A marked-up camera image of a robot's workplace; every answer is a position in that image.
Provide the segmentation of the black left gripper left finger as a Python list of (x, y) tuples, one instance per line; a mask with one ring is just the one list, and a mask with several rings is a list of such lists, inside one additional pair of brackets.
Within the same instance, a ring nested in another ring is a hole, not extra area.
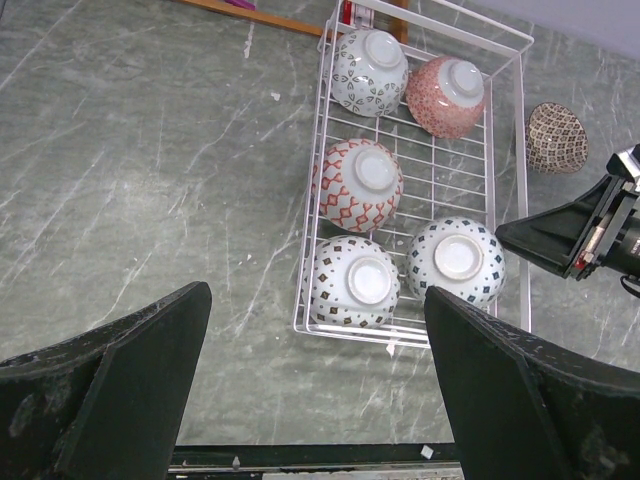
[(192, 282), (2, 361), (2, 478), (165, 478), (211, 305), (208, 284)]

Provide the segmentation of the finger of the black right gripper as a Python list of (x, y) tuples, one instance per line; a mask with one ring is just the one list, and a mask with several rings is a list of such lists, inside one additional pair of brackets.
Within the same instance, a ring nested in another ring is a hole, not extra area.
[(564, 279), (585, 279), (600, 266), (616, 270), (619, 243), (615, 238), (607, 250), (594, 253), (593, 263), (586, 262), (582, 252), (596, 227), (617, 205), (619, 194), (620, 178), (606, 175), (574, 201), (504, 223), (495, 235), (506, 250)]

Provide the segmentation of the blue floral pattern bowl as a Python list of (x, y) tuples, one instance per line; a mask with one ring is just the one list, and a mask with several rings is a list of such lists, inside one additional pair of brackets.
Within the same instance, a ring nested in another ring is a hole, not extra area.
[(426, 223), (409, 243), (406, 282), (418, 299), (431, 286), (485, 308), (506, 280), (506, 259), (497, 237), (484, 224), (450, 216)]

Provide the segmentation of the white bowl with dot pattern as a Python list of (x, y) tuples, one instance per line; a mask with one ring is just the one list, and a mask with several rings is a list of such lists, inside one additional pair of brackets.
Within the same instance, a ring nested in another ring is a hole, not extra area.
[(391, 255), (365, 237), (322, 241), (303, 263), (301, 294), (318, 325), (378, 328), (393, 317), (400, 290)]

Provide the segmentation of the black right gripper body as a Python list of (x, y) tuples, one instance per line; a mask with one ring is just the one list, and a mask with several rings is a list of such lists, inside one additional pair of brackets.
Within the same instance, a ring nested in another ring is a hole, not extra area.
[(639, 279), (638, 202), (631, 182), (609, 182), (600, 193), (574, 259), (576, 280), (598, 268), (618, 272), (622, 280)]

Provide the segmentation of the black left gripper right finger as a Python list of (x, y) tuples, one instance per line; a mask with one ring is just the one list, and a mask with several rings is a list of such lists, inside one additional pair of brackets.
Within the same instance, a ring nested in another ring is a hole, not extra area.
[(426, 329), (467, 479), (636, 479), (638, 373), (577, 354), (435, 286)]

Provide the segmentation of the brown lattice pattern bowl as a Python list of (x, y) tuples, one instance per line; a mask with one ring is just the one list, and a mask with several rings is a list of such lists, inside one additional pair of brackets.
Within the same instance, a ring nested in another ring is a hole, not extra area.
[(573, 174), (588, 159), (589, 141), (578, 117), (564, 105), (544, 102), (529, 115), (525, 127), (528, 166), (545, 174)]

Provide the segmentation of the red diamond pattern bowl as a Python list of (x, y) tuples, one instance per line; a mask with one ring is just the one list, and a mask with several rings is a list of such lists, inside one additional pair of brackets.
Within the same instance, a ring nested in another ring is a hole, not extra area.
[(313, 165), (311, 192), (319, 196), (319, 213), (349, 232), (382, 227), (396, 213), (403, 191), (396, 157), (370, 139), (337, 142)]

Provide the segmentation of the blue triangle pattern bowl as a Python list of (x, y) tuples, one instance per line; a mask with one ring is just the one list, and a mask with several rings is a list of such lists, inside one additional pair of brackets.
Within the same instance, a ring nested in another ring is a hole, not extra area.
[(394, 112), (407, 88), (409, 66), (400, 43), (388, 32), (357, 29), (325, 55), (323, 80), (345, 109), (363, 117)]

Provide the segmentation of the brown leaf pattern bowl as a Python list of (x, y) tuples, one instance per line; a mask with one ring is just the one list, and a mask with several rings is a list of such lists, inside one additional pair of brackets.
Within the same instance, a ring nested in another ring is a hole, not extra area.
[(432, 136), (445, 139), (467, 135), (485, 105), (479, 69), (451, 56), (437, 57), (411, 71), (405, 95), (416, 123)]

